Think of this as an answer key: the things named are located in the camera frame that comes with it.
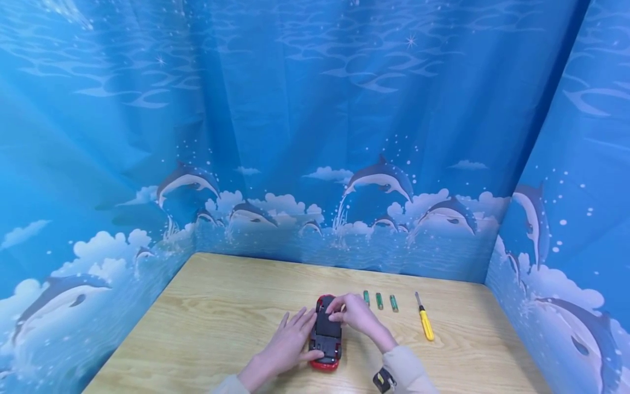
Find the sleeve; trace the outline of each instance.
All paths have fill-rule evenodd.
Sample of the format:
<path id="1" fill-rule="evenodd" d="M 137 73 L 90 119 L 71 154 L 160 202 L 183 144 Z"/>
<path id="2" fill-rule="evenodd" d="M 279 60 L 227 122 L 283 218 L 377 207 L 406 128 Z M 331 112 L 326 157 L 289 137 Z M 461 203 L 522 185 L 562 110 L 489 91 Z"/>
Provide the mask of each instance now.
<path id="1" fill-rule="evenodd" d="M 420 359 L 406 346 L 383 354 L 383 365 L 396 381 L 396 394 L 438 394 Z"/>
<path id="2" fill-rule="evenodd" d="M 250 392 L 238 380 L 236 375 L 230 375 L 210 394 L 250 394 Z"/>

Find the finger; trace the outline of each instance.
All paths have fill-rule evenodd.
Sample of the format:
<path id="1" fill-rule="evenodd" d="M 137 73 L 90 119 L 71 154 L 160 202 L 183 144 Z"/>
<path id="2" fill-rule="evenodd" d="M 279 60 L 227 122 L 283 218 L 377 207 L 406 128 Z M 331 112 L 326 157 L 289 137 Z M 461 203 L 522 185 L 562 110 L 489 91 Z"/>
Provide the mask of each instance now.
<path id="1" fill-rule="evenodd" d="M 331 322 L 343 323 L 344 315 L 345 315 L 345 312 L 335 312 L 328 317 L 328 320 L 330 320 Z"/>
<path id="2" fill-rule="evenodd" d="M 300 361 L 314 361 L 324 357 L 323 351 L 310 351 L 300 354 Z"/>
<path id="3" fill-rule="evenodd" d="M 289 320 L 287 326 L 289 327 L 293 327 L 295 325 L 295 323 L 298 321 L 298 319 L 300 317 L 302 317 L 302 315 L 304 314 L 304 312 L 306 312 L 306 307 L 303 306 L 302 309 L 300 309 L 300 312 L 296 313 L 291 320 Z"/>
<path id="4" fill-rule="evenodd" d="M 346 296 L 347 294 L 344 296 L 335 297 L 335 299 L 332 300 L 332 302 L 330 302 L 330 304 L 328 305 L 328 308 L 326 308 L 326 313 L 332 313 L 341 310 L 341 307 L 346 303 Z"/>
<path id="5" fill-rule="evenodd" d="M 317 321 L 317 314 L 313 313 L 310 317 L 310 319 L 308 319 L 304 325 L 301 328 L 301 331 L 308 335 L 309 332 L 311 332 L 311 330 L 313 329 L 313 326 L 315 325 L 315 322 Z"/>
<path id="6" fill-rule="evenodd" d="M 308 323 L 309 321 L 311 321 L 311 318 L 312 318 L 313 316 L 316 316 L 316 315 L 315 315 L 315 308 L 311 309 L 311 310 L 310 310 L 310 311 L 308 311 L 307 313 L 304 313 L 304 314 L 302 315 L 302 317 L 300 317 L 300 318 L 298 319 L 298 321 L 295 323 L 295 326 L 296 326 L 299 330 L 301 330 L 301 329 L 302 329 L 302 327 L 304 327 L 304 325 L 305 325 L 306 323 Z"/>
<path id="7" fill-rule="evenodd" d="M 285 328 L 287 326 L 287 320 L 289 319 L 289 312 L 286 312 L 284 314 L 284 317 L 282 318 L 282 321 L 280 321 L 280 325 L 278 326 L 278 329 L 280 330 L 281 328 Z"/>

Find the dolphin print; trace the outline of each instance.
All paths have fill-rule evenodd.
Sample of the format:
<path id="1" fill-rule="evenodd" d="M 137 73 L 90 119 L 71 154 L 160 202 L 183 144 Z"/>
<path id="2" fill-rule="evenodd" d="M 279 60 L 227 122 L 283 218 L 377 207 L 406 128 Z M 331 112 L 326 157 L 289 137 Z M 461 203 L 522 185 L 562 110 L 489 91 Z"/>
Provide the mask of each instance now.
<path id="1" fill-rule="evenodd" d="M 542 203 L 542 182 L 538 188 L 517 185 L 512 198 L 525 209 L 527 237 L 534 243 L 536 269 L 540 270 L 549 253 L 549 222 Z"/>
<path id="2" fill-rule="evenodd" d="M 315 232 L 321 236 L 324 236 L 321 233 L 321 227 L 319 227 L 319 223 L 317 223 L 317 221 L 315 220 L 309 220 L 308 222 L 304 223 L 304 225 L 302 225 L 302 228 L 299 231 L 299 234 L 302 235 L 302 233 L 304 232 L 305 229 L 307 228 L 312 228 L 313 230 L 315 230 Z"/>
<path id="3" fill-rule="evenodd" d="M 149 256 L 155 256 L 155 253 L 153 253 L 151 249 L 149 248 L 140 246 L 140 248 L 138 249 L 138 252 L 136 252 L 135 257 L 134 257 L 134 277 L 136 279 L 140 278 L 140 272 L 138 270 L 140 260 Z"/>
<path id="4" fill-rule="evenodd" d="M 527 292 L 527 286 L 520 277 L 520 261 L 518 261 L 518 256 L 516 256 L 512 252 L 507 252 L 507 256 L 510 261 L 510 267 L 514 271 L 514 274 L 516 274 L 516 283 L 520 286 L 521 289 L 523 289 L 523 292 Z"/>
<path id="5" fill-rule="evenodd" d="M 546 310 L 553 310 L 572 329 L 571 341 L 575 350 L 586 357 L 593 367 L 598 383 L 598 394 L 616 394 L 621 382 L 623 359 L 610 331 L 610 315 L 601 316 L 560 298 L 536 298 Z"/>
<path id="6" fill-rule="evenodd" d="M 13 374 L 14 371 L 12 368 L 0 368 L 0 380 L 6 378 L 7 376 Z"/>
<path id="7" fill-rule="evenodd" d="M 438 202 L 429 208 L 421 218 L 419 218 L 417 225 L 420 225 L 423 221 L 428 220 L 432 215 L 447 216 L 447 221 L 456 226 L 463 226 L 475 235 L 477 233 L 477 219 L 473 216 L 468 207 L 457 200 L 457 197 L 451 196 L 448 200 Z"/>
<path id="8" fill-rule="evenodd" d="M 276 222 L 276 220 L 272 218 L 271 215 L 269 215 L 269 212 L 266 212 L 263 209 L 254 206 L 249 201 L 237 204 L 232 209 L 232 213 L 230 213 L 230 221 L 232 221 L 235 216 L 246 217 L 247 219 L 249 219 L 249 221 L 253 223 L 267 222 L 278 227 L 278 222 Z"/>
<path id="9" fill-rule="evenodd" d="M 385 193 L 399 192 L 407 201 L 413 202 L 413 187 L 409 177 L 403 170 L 388 163 L 383 155 L 379 156 L 378 163 L 362 168 L 352 176 L 343 196 L 354 192 L 357 186 L 372 184 L 381 186 Z"/>
<path id="10" fill-rule="evenodd" d="M 208 212 L 208 210 L 206 208 L 199 208 L 197 210 L 196 220 L 198 221 L 199 219 L 204 219 L 204 220 L 212 223 L 215 227 L 219 226 L 219 223 L 217 223 L 216 219 L 214 219 L 214 216 L 212 216 L 212 214 L 210 212 Z"/>
<path id="11" fill-rule="evenodd" d="M 209 189 L 214 195 L 219 196 L 219 183 L 216 178 L 209 172 L 192 166 L 178 162 L 177 168 L 171 172 L 157 187 L 157 204 L 162 208 L 166 194 L 172 192 L 180 186 L 197 184 L 197 190 Z"/>
<path id="12" fill-rule="evenodd" d="M 138 261 L 141 258 L 149 257 L 149 256 L 155 256 L 155 253 L 153 253 L 151 251 L 151 249 L 149 249 L 149 248 L 146 248 L 144 246 L 140 246 L 140 248 L 138 249 L 138 252 L 135 254 L 134 260 Z"/>
<path id="13" fill-rule="evenodd" d="M 22 313 L 15 323 L 11 341 L 13 345 L 22 342 L 22 338 L 33 327 L 31 323 L 64 306 L 73 308 L 81 304 L 89 294 L 110 290 L 112 287 L 100 276 L 76 274 L 65 277 L 49 277 L 49 286 Z"/>
<path id="14" fill-rule="evenodd" d="M 372 227 L 376 226 L 377 224 L 384 224 L 385 226 L 392 228 L 393 231 L 398 232 L 398 225 L 396 224 L 396 221 L 388 214 L 385 214 L 376 219 Z"/>

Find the wooden table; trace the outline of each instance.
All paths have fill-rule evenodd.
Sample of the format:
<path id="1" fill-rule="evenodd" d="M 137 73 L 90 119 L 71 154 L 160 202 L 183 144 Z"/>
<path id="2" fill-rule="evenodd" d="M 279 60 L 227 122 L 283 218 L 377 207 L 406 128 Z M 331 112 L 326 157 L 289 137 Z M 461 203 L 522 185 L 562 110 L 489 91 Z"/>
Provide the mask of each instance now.
<path id="1" fill-rule="evenodd" d="M 207 393 L 262 350 L 286 311 L 326 293 L 370 292 L 372 308 L 400 344 L 421 357 L 441 393 L 549 393 L 490 291 L 480 285 L 198 253 L 142 318 L 85 393 Z M 435 331 L 421 331 L 419 291 Z M 384 309 L 376 308 L 375 294 Z M 394 313 L 389 295 L 399 312 Z M 377 393 L 382 366 L 370 340 L 343 331 L 338 370 L 304 366 L 262 393 Z"/>

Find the red toy car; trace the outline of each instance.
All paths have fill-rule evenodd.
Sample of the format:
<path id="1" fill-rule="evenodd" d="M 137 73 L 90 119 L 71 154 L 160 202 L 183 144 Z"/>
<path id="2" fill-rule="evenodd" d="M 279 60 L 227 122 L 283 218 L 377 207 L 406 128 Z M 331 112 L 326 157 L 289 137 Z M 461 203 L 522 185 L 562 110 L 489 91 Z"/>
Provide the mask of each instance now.
<path id="1" fill-rule="evenodd" d="M 336 370 L 341 359 L 341 323 L 329 321 L 329 315 L 326 314 L 326 309 L 334 299 L 335 296 L 330 294 L 321 296 L 315 307 L 317 320 L 311 331 L 309 350 L 324 352 L 324 357 L 311 361 L 311 366 L 320 371 Z"/>

